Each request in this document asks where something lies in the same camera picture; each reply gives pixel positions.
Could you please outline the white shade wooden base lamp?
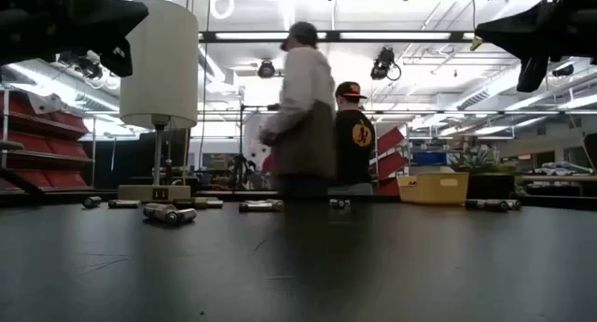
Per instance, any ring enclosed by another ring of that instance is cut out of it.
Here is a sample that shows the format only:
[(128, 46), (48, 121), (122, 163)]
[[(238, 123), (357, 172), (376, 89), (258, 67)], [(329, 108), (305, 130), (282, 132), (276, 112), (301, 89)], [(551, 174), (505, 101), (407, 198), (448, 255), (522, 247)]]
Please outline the white shade wooden base lamp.
[(132, 74), (121, 80), (119, 118), (126, 125), (155, 134), (153, 182), (121, 185), (118, 198), (142, 203), (169, 203), (188, 198), (189, 186), (162, 185), (160, 166), (164, 133), (188, 131), (197, 124), (198, 20), (168, 0), (134, 0), (148, 15), (127, 35)]

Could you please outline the yellow plastic bin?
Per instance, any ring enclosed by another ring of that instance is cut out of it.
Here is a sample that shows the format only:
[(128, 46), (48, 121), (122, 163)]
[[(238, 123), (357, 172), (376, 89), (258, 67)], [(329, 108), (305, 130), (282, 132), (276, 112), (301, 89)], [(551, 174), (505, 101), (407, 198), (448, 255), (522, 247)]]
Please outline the yellow plastic bin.
[(469, 173), (423, 173), (399, 176), (399, 196), (403, 203), (423, 205), (463, 205)]

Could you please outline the wooden workbench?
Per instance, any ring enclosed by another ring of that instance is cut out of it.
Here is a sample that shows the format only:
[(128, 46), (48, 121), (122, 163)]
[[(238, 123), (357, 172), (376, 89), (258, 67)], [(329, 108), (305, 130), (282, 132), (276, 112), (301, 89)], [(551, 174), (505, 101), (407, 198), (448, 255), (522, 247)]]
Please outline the wooden workbench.
[(568, 161), (543, 163), (521, 174), (528, 194), (597, 197), (597, 170)]

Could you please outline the red bin shelf rack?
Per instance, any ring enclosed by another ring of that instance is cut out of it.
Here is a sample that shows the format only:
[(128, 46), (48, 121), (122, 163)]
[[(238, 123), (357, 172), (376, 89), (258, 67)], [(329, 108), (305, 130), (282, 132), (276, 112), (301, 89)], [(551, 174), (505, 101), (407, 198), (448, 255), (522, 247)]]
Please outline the red bin shelf rack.
[(398, 127), (393, 127), (378, 137), (371, 164), (374, 169), (375, 195), (399, 195), (397, 177), (405, 174), (408, 166), (406, 145), (406, 137)]
[[(88, 133), (57, 95), (0, 88), (0, 175), (43, 191), (90, 189), (93, 158), (81, 143)], [(0, 190), (22, 188), (0, 176)]]

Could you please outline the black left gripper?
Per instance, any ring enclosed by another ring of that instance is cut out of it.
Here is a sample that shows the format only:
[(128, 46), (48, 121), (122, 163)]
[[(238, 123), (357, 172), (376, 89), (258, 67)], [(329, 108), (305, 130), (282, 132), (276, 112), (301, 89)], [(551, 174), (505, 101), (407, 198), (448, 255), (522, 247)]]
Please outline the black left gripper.
[[(35, 43), (56, 39), (77, 0), (0, 0), (0, 64), (38, 57)], [(84, 45), (117, 44), (145, 17), (145, 4), (130, 0), (85, 0)]]

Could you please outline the black tripod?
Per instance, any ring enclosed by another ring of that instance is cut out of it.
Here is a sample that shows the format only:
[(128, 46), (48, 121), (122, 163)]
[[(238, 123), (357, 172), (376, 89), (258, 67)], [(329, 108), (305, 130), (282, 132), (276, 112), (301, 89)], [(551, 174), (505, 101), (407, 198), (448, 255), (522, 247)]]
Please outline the black tripod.
[(243, 176), (244, 171), (248, 167), (246, 157), (244, 156), (244, 137), (246, 135), (245, 126), (250, 118), (252, 118), (254, 112), (250, 111), (251, 106), (245, 103), (240, 104), (239, 112), (239, 145), (238, 153), (234, 157), (233, 170), (232, 170), (232, 189), (243, 190)]

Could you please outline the blue storage bins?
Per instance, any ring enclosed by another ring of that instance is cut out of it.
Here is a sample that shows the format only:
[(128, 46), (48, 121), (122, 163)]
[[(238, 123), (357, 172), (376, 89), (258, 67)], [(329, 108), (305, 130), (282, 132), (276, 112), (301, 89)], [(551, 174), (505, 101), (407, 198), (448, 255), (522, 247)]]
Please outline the blue storage bins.
[(410, 163), (415, 166), (443, 166), (448, 164), (448, 152), (419, 150), (411, 151)]

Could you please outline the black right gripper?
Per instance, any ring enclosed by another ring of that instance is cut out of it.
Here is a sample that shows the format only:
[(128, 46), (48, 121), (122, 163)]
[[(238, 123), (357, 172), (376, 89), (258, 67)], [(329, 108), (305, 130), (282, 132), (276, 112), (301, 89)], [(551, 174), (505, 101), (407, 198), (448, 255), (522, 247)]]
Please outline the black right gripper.
[(597, 0), (552, 0), (542, 26), (543, 5), (541, 0), (520, 13), (480, 23), (475, 32), (516, 57), (531, 57), (545, 54), (538, 32), (546, 28), (551, 62), (575, 56), (597, 63)]

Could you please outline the person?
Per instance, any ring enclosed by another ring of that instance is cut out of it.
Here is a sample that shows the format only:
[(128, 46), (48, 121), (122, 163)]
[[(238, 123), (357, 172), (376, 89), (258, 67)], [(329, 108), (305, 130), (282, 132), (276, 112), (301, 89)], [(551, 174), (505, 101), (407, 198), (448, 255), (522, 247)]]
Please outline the person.
[(342, 82), (335, 91), (338, 111), (335, 117), (336, 180), (328, 189), (330, 195), (371, 195), (372, 178), (369, 159), (375, 148), (375, 131), (361, 111), (365, 99), (360, 85)]
[(278, 110), (259, 129), (271, 148), (276, 188), (290, 199), (323, 197), (336, 177), (335, 81), (314, 25), (298, 21), (281, 44)]

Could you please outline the potted succulent plant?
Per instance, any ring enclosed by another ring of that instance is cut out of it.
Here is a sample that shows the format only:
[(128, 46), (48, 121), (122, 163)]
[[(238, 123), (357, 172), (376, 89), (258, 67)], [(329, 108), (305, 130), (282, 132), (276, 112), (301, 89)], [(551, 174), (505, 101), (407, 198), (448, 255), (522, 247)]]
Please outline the potted succulent plant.
[(517, 169), (496, 161), (491, 150), (459, 152), (449, 164), (456, 173), (468, 173), (467, 199), (516, 198)]

